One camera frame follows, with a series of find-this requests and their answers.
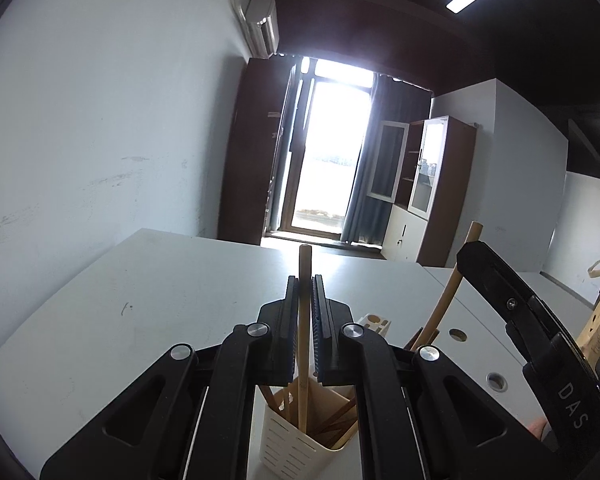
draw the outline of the gray curtain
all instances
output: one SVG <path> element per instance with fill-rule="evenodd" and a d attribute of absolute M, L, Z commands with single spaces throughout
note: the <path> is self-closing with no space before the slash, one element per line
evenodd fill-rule
<path fill-rule="evenodd" d="M 371 100 L 369 124 L 358 158 L 340 241 L 382 245 L 392 204 L 366 195 L 378 127 L 381 121 L 413 123 L 427 119 L 431 107 L 431 92 L 402 81 L 394 81 L 389 76 L 376 75 Z"/>

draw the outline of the metal screw cap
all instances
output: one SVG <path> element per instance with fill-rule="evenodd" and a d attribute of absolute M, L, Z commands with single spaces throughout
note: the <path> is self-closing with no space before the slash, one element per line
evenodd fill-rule
<path fill-rule="evenodd" d="M 191 348 L 187 345 L 177 345 L 171 349 L 170 354 L 176 361 L 182 361 L 191 355 Z"/>
<path fill-rule="evenodd" d="M 342 332 L 347 337 L 360 337 L 365 333 L 365 329 L 357 323 L 349 323 L 342 327 Z"/>
<path fill-rule="evenodd" d="M 437 361 L 440 358 L 440 351 L 435 346 L 423 346 L 420 349 L 420 357 L 425 361 Z"/>
<path fill-rule="evenodd" d="M 252 337 L 261 337 L 261 336 L 265 335 L 268 331 L 269 331 L 269 327 L 267 325 L 265 325 L 264 323 L 260 323 L 260 322 L 251 323 L 247 327 L 247 334 L 249 334 Z"/>

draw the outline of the hand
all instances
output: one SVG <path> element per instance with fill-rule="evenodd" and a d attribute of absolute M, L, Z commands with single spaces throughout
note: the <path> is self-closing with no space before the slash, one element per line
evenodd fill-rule
<path fill-rule="evenodd" d="M 526 428 L 531 432 L 531 434 L 536 437 L 536 439 L 540 440 L 542 438 L 542 432 L 544 431 L 544 427 L 547 424 L 546 418 L 544 416 L 540 416 L 536 418 L 531 424 L 529 424 Z"/>

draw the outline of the white cabinet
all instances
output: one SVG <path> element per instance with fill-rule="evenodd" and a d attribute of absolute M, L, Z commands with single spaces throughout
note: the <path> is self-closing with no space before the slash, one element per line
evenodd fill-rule
<path fill-rule="evenodd" d="M 395 257 L 396 262 L 415 262 L 420 252 L 427 221 L 407 212 L 404 218 L 404 234 Z"/>
<path fill-rule="evenodd" d="M 393 205 L 382 244 L 382 256 L 392 262 L 415 262 L 426 228 L 426 220 Z"/>

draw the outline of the wooden stick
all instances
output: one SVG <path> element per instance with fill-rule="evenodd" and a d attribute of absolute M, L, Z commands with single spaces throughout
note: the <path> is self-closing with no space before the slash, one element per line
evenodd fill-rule
<path fill-rule="evenodd" d="M 351 408 L 356 405 L 356 398 L 353 397 L 349 402 L 340 406 L 333 415 L 331 415 L 326 420 L 322 421 L 316 428 L 312 431 L 313 434 L 322 433 L 324 428 L 333 424 L 336 420 L 338 420 L 341 416 L 347 413 Z"/>
<path fill-rule="evenodd" d="M 415 345 L 416 341 L 418 340 L 418 336 L 422 333 L 423 328 L 424 327 L 421 326 L 418 331 L 413 334 L 413 337 L 409 339 L 409 342 L 402 348 L 403 350 L 411 350 L 411 347 Z"/>
<path fill-rule="evenodd" d="M 354 416 L 353 418 L 346 418 L 345 420 L 341 420 L 340 422 L 334 422 L 330 426 L 324 428 L 320 433 L 329 433 L 330 431 L 336 430 L 348 430 L 351 427 L 351 425 L 357 420 L 358 418 Z"/>
<path fill-rule="evenodd" d="M 327 448 L 327 449 L 331 449 L 333 448 L 334 444 L 340 440 L 340 438 L 347 433 L 347 431 L 349 431 L 349 428 L 351 428 L 351 423 L 349 423 L 349 425 L 344 429 L 344 430 L 339 430 L 336 431 L 333 434 L 330 434 L 330 436 L 328 438 L 325 438 L 322 441 L 322 445 Z"/>
<path fill-rule="evenodd" d="M 264 400 L 267 401 L 267 405 L 277 414 L 280 415 L 280 409 L 278 408 L 278 404 L 276 402 L 275 397 L 273 396 L 273 392 L 271 391 L 271 387 L 270 386 L 262 386 L 261 384 L 258 385 L 262 396 L 264 397 Z"/>
<path fill-rule="evenodd" d="M 349 439 L 356 433 L 356 431 L 358 430 L 358 421 L 353 423 L 353 426 L 351 426 L 343 436 L 341 436 L 338 441 L 331 446 L 331 449 L 335 450 L 335 449 L 340 449 L 342 446 L 344 446 Z"/>
<path fill-rule="evenodd" d="M 478 222 L 471 222 L 471 227 L 469 227 L 469 232 L 466 235 L 464 243 L 475 242 L 480 238 L 481 233 L 482 224 Z M 449 276 L 449 281 L 446 282 L 445 290 L 442 291 L 442 295 L 438 300 L 438 304 L 433 309 L 433 313 L 431 314 L 429 320 L 422 329 L 422 332 L 420 332 L 420 335 L 416 339 L 416 342 L 411 346 L 411 351 L 415 351 L 419 346 L 422 346 L 429 342 L 435 329 L 438 328 L 442 317 L 445 315 L 446 310 L 449 308 L 451 301 L 456 295 L 458 287 L 460 286 L 460 282 L 462 282 L 462 274 L 458 272 L 458 264 L 455 264 L 454 270 L 451 272 L 451 276 Z"/>
<path fill-rule="evenodd" d="M 433 342 L 436 340 L 436 338 L 438 337 L 438 335 L 440 334 L 440 330 L 435 329 L 433 331 L 433 334 L 431 335 L 431 337 L 429 338 L 429 340 L 427 341 L 428 345 L 433 344 Z"/>
<path fill-rule="evenodd" d="M 287 422 L 291 419 L 291 413 L 289 413 L 289 388 L 286 386 L 282 388 L 282 400 L 285 403 L 284 408 L 282 410 L 282 416 L 285 418 Z"/>
<path fill-rule="evenodd" d="M 306 433 L 306 413 L 309 397 L 309 334 L 311 325 L 311 245 L 300 246 L 298 306 L 298 430 Z"/>

